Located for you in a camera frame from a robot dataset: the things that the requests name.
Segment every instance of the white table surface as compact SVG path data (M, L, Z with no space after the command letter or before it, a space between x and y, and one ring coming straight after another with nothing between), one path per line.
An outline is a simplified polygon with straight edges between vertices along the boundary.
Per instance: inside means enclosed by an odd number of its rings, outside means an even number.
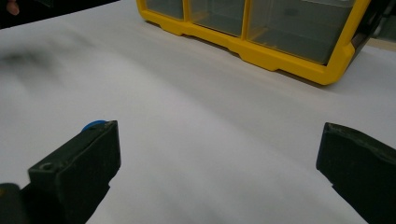
M89 223L364 223L318 147L327 121L396 147L395 62L365 47L320 87L166 33L132 0L1 30L0 183L116 119L122 166Z

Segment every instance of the plastic drawer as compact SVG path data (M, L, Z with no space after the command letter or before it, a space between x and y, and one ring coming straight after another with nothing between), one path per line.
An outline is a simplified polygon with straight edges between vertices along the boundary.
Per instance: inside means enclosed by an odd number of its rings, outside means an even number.
M337 81L390 0L136 0L140 15L270 71Z

